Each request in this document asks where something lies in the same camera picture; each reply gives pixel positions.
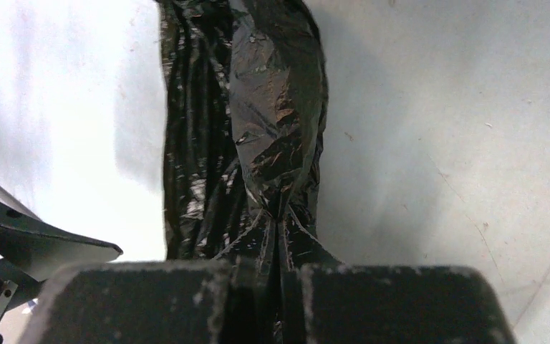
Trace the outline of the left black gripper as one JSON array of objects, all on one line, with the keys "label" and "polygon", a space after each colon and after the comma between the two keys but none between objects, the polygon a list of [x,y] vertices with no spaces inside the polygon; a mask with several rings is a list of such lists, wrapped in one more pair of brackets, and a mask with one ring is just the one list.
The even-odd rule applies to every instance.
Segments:
[{"label": "left black gripper", "polygon": [[0,186],[0,322],[9,309],[34,299],[43,280],[58,269],[121,255],[116,244],[41,221]]}]

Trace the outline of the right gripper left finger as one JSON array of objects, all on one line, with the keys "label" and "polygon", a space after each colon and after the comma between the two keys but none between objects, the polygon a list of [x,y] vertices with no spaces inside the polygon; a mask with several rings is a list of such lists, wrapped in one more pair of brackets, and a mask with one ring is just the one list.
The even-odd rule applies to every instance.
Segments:
[{"label": "right gripper left finger", "polygon": [[43,286],[22,343],[272,343],[245,264],[84,264]]}]

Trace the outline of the black plastic trash bag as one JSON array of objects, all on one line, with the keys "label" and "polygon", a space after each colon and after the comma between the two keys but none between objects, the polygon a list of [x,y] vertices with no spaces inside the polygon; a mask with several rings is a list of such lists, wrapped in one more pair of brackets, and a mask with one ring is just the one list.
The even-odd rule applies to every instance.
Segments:
[{"label": "black plastic trash bag", "polygon": [[329,89],[303,1],[159,1],[166,257],[228,260],[237,343],[305,343]]}]

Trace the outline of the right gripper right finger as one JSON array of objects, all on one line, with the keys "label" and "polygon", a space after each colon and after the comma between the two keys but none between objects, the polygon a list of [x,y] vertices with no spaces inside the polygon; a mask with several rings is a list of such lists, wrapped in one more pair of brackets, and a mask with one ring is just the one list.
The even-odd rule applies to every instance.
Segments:
[{"label": "right gripper right finger", "polygon": [[283,343],[514,343],[487,279],[464,266],[355,266],[279,227]]}]

